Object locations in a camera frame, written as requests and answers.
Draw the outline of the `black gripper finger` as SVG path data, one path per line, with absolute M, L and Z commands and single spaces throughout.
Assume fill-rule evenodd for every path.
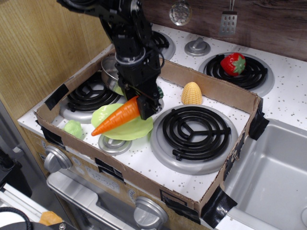
M 139 96 L 136 101 L 142 120 L 147 120 L 149 117 L 161 111 L 160 99 L 151 100 L 142 95 Z
M 135 90 L 132 89 L 132 88 L 125 88 L 123 90 L 123 94 L 124 94 L 127 101 L 129 101 L 131 98 L 136 96 Z

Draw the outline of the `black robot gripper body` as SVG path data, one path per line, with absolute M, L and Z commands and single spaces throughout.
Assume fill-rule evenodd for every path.
M 122 91 L 132 88 L 136 95 L 151 100 L 160 98 L 156 79 L 161 73 L 159 50 L 141 49 L 137 52 L 116 49 L 118 85 Z

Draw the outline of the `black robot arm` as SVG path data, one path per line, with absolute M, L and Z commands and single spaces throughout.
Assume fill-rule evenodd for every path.
M 115 47 L 118 85 L 127 100 L 137 96 L 141 119 L 146 120 L 161 108 L 156 80 L 164 62 L 153 39 L 152 25 L 139 0 L 60 0 L 75 13 L 99 18 Z

